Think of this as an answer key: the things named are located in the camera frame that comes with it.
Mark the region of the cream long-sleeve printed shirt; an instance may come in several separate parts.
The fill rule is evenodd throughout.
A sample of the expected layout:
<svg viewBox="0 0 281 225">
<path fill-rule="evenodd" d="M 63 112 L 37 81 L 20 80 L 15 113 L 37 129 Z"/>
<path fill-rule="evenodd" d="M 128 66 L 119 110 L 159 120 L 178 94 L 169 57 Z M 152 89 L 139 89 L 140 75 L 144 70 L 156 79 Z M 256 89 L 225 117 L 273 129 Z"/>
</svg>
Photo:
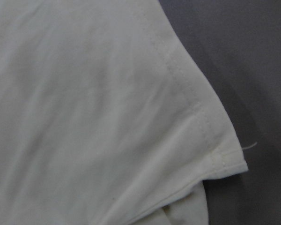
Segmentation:
<svg viewBox="0 0 281 225">
<path fill-rule="evenodd" d="M 0 0 L 0 225 L 206 225 L 246 172 L 157 0 Z"/>
</svg>

